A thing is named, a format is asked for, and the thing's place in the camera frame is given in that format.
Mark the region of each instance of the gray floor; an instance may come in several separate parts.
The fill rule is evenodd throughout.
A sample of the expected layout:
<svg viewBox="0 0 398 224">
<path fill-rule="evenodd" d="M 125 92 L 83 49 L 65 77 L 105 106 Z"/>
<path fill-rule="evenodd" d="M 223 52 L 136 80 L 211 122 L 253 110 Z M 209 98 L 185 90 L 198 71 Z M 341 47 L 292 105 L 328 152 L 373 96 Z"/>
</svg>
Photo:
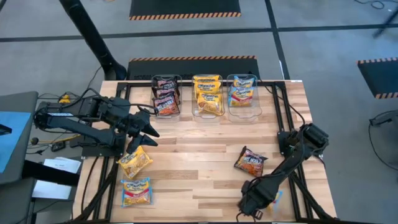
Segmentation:
<svg viewBox="0 0 398 224">
<path fill-rule="evenodd" d="M 225 19 L 173 21 L 128 20 L 128 0 L 82 0 L 102 34 L 270 27 L 263 0 L 240 0 L 243 16 Z M 383 10 L 351 0 L 271 0 L 278 27 L 380 24 L 396 4 Z M 338 216 L 343 220 L 396 223 L 398 173 L 381 164 L 368 139 L 368 119 L 396 109 L 397 99 L 375 100 L 355 61 L 396 57 L 398 29 L 374 40 L 373 30 L 280 33 L 291 79 L 304 81 L 314 122 L 330 135 L 325 151 L 326 172 Z M 0 12 L 0 37 L 78 35 L 53 0 L 13 0 Z M 187 35 L 106 39 L 123 65 L 133 57 L 257 55 L 262 79 L 281 79 L 272 33 Z M 0 94 L 36 90 L 39 93 L 81 93 L 99 67 L 84 40 L 0 43 Z M 103 73 L 93 87 L 99 90 Z M 390 124 L 371 130 L 381 156 L 398 163 L 397 131 Z M 53 136 L 33 130 L 32 136 Z M 55 156 L 75 157 L 80 149 L 46 151 L 27 156 L 42 161 Z M 51 203 L 40 200 L 36 209 Z M 37 223 L 70 217 L 71 203 L 59 203 L 38 215 Z"/>
</svg>

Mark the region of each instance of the wooden tabletop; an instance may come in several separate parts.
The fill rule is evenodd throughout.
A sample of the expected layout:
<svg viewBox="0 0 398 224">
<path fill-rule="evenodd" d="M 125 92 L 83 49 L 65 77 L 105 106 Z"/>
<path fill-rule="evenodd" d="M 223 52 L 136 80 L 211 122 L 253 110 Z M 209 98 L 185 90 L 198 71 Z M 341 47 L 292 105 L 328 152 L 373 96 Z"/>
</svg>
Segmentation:
<svg viewBox="0 0 398 224">
<path fill-rule="evenodd" d="M 290 104 L 300 112 L 307 123 L 312 122 L 307 97 L 302 82 L 285 81 Z M 117 82 L 103 82 L 101 95 L 115 96 Z M 282 161 L 276 133 L 279 131 L 272 95 L 259 87 L 262 114 L 252 124 L 236 124 L 228 121 L 228 112 L 220 123 L 197 123 L 193 120 L 191 87 L 183 87 L 181 119 L 177 123 L 156 123 L 152 126 L 160 134 L 154 138 L 157 147 L 144 146 L 144 150 L 154 162 L 145 167 L 136 179 L 151 178 L 154 190 L 153 205 L 138 205 L 121 208 L 121 179 L 127 179 L 118 170 L 116 192 L 114 195 L 111 222 L 235 222 L 238 214 L 236 204 L 241 198 L 241 187 L 245 180 L 253 176 L 233 167 L 244 146 L 255 153 L 269 158 L 264 163 L 263 174 L 272 172 Z M 148 104 L 149 87 L 131 89 L 131 103 Z M 284 120 L 283 101 L 280 100 Z M 301 126 L 300 118 L 292 111 L 295 127 Z M 109 127 L 96 123 L 96 128 Z M 102 158 L 98 159 L 88 182 L 84 207 L 88 205 L 97 191 L 100 179 Z M 88 172 L 94 158 L 83 162 L 77 188 L 73 214 L 80 214 L 81 197 Z M 318 160 L 310 158 L 303 163 L 309 191 L 331 216 L 336 216 L 325 169 Z M 273 212 L 264 210 L 261 221 L 292 221 L 294 212 L 286 180 L 280 187 L 282 197 Z M 301 214 L 305 217 L 302 196 L 297 189 Z M 102 199 L 99 217 L 104 217 L 108 190 Z M 252 221 L 251 217 L 240 216 L 239 221 Z"/>
</svg>

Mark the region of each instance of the snack in bin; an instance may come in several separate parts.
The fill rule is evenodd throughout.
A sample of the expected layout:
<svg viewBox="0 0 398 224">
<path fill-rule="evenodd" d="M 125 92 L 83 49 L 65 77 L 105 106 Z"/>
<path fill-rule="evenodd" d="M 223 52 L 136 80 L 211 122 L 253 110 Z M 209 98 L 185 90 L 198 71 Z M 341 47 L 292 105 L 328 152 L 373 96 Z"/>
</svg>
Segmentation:
<svg viewBox="0 0 398 224">
<path fill-rule="evenodd" d="M 251 106 L 254 88 L 232 87 L 228 95 L 229 106 Z"/>
<path fill-rule="evenodd" d="M 131 205 L 152 204 L 152 187 L 150 178 L 143 180 L 121 180 L 123 184 L 122 208 Z"/>
<path fill-rule="evenodd" d="M 262 176 L 262 168 L 264 161 L 268 158 L 253 153 L 250 149 L 243 147 L 239 159 L 235 162 L 234 167 L 241 169 L 255 177 Z"/>
<path fill-rule="evenodd" d="M 154 106 L 159 110 L 159 116 L 170 116 L 180 112 L 180 109 L 175 102 L 174 92 L 165 96 L 153 98 L 153 101 Z"/>
<path fill-rule="evenodd" d="M 204 76 L 197 76 L 193 77 L 195 82 L 217 82 L 219 79 L 219 75 L 204 75 Z"/>
<path fill-rule="evenodd" d="M 155 97 L 159 98 L 169 93 L 174 93 L 175 102 L 179 105 L 180 104 L 180 91 L 178 88 L 162 88 L 162 87 L 152 87 L 152 91 L 154 92 Z"/>
<path fill-rule="evenodd" d="M 142 168 L 151 162 L 153 162 L 153 160 L 149 158 L 141 146 L 139 146 L 132 154 L 126 154 L 117 161 L 117 163 L 122 167 L 124 174 L 129 179 L 132 179 Z"/>
<path fill-rule="evenodd" d="M 237 75 L 234 77 L 234 87 L 251 88 L 254 83 L 254 78 L 242 79 Z"/>
<path fill-rule="evenodd" d="M 207 111 L 215 115 L 223 115 L 222 94 L 200 93 L 198 98 L 198 111 Z"/>
<path fill-rule="evenodd" d="M 216 94 L 221 86 L 219 81 L 200 80 L 195 82 L 195 96 L 198 98 L 200 93 Z"/>
<path fill-rule="evenodd" d="M 154 80 L 158 88 L 163 88 L 163 89 L 178 88 L 177 76 L 174 76 L 173 79 L 171 80 L 158 80 L 156 77 L 154 77 Z"/>
</svg>

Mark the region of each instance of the plastic container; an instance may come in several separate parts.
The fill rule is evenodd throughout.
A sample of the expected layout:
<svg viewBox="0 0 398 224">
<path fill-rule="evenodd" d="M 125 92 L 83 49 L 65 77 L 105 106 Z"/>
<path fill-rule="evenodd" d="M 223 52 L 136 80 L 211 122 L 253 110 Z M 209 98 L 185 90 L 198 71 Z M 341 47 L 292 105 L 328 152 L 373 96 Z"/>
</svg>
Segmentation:
<svg viewBox="0 0 398 224">
<path fill-rule="evenodd" d="M 164 81 L 169 81 L 173 80 L 174 77 L 177 77 L 177 83 L 178 83 L 178 90 L 180 92 L 180 104 L 178 106 L 178 110 L 180 111 L 178 114 L 171 114 L 170 116 L 159 116 L 156 115 L 155 121 L 158 123 L 175 123 L 180 121 L 180 115 L 181 115 L 181 109 L 182 109 L 182 78 L 179 75 L 155 75 L 152 77 L 152 87 L 157 87 L 156 81 L 155 80 L 164 80 Z M 150 105 L 155 105 L 153 98 L 155 97 L 154 92 L 152 89 L 150 90 Z"/>
<path fill-rule="evenodd" d="M 233 87 L 233 80 L 238 77 L 243 80 L 253 78 L 254 82 L 252 87 L 254 88 L 253 99 L 250 106 L 230 106 L 229 96 Z M 257 77 L 255 75 L 228 75 L 227 77 L 227 107 L 228 107 L 228 119 L 234 123 L 251 123 L 257 120 L 257 117 L 262 114 L 260 107 L 259 93 L 257 89 Z"/>
<path fill-rule="evenodd" d="M 221 94 L 221 101 L 222 101 L 222 109 L 221 114 L 213 114 L 207 111 L 199 112 L 197 99 L 195 96 L 195 77 L 209 77 L 214 75 L 195 75 L 192 77 L 192 115 L 196 122 L 206 123 L 206 122 L 219 122 L 221 117 L 225 113 L 225 97 L 223 91 L 223 77 L 218 75 L 218 82 L 220 83 L 220 87 L 218 88 L 218 93 Z"/>
</svg>

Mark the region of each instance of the white paper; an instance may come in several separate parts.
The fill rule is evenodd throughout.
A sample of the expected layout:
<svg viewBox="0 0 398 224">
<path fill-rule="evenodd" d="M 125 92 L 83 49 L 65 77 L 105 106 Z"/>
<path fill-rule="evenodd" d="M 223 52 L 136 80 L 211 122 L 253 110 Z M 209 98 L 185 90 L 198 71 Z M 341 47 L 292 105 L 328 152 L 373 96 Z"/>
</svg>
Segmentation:
<svg viewBox="0 0 398 224">
<path fill-rule="evenodd" d="M 56 157 L 55 159 L 44 160 L 45 166 L 64 170 L 74 174 L 77 173 L 80 164 L 80 161 L 74 161 L 73 159 L 67 159 L 63 157 Z M 33 197 L 68 199 L 71 189 L 71 186 L 38 180 L 33 190 Z"/>
</svg>

